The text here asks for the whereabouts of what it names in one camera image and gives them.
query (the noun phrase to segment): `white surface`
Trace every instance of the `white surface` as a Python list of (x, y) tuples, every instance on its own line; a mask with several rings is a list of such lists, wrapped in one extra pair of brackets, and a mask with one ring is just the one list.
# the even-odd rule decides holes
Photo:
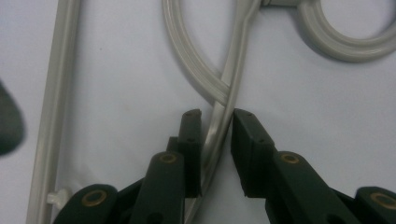
[[(185, 0), (196, 48), (218, 70), (230, 42), (234, 1)], [(346, 35), (366, 37), (395, 18), (393, 0), (323, 1)], [(27, 137), (0, 158), (0, 223), (24, 223), (56, 3), (2, 1), (0, 78), (23, 111)], [(256, 114), (279, 150), (300, 153), (348, 195), (396, 191), (396, 54), (341, 63), (312, 47), (293, 8), (263, 8), (253, 22), (236, 106)], [(83, 1), (66, 111), (59, 187), (122, 189), (177, 135), (184, 111), (210, 104), (187, 80), (165, 32), (160, 1)], [(243, 197), (229, 148), (196, 223), (268, 223), (263, 200)]]

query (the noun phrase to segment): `black clamp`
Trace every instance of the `black clamp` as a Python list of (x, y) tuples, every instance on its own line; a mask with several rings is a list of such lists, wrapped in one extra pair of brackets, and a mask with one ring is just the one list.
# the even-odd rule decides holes
[(201, 111), (186, 112), (178, 137), (154, 155), (146, 176), (119, 192), (91, 185), (77, 192), (54, 224), (181, 224), (184, 199), (201, 194)]
[(366, 187), (352, 199), (331, 189), (300, 155), (277, 151), (250, 112), (233, 113), (233, 161), (245, 194), (265, 198), (272, 224), (395, 224), (396, 194)]
[[(117, 191), (76, 193), (54, 224), (181, 224), (184, 199), (201, 194), (201, 111), (183, 115), (178, 137), (152, 157), (144, 179)], [(257, 118), (233, 113), (232, 153), (246, 196), (265, 198), (272, 224), (395, 224), (396, 194), (361, 188), (355, 199), (331, 189), (300, 155), (280, 152)]]

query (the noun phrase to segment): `straight plastic rod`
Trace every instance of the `straight plastic rod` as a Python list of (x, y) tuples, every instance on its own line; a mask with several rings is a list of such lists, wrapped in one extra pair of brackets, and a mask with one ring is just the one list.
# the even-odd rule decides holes
[(59, 0), (35, 153), (27, 224), (50, 223), (69, 77), (73, 69), (79, 0)]

